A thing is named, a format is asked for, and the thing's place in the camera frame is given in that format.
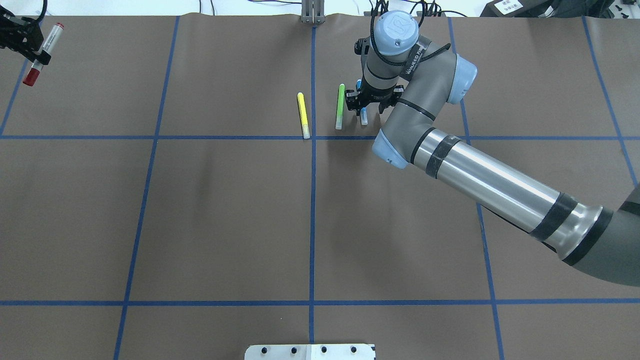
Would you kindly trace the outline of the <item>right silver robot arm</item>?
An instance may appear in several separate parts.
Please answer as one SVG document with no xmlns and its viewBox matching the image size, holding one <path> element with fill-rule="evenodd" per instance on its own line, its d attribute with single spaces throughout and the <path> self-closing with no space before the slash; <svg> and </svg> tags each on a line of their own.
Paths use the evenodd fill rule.
<svg viewBox="0 0 640 360">
<path fill-rule="evenodd" d="M 441 180 L 553 251 L 568 266 L 599 280 L 640 284 L 639 189 L 617 210 L 580 203 L 435 127 L 445 104 L 471 88 L 475 64 L 419 32 L 406 11 L 373 10 L 369 34 L 354 44 L 361 84 L 345 91 L 360 114 L 391 109 L 372 152 L 398 169 L 412 165 Z"/>
</svg>

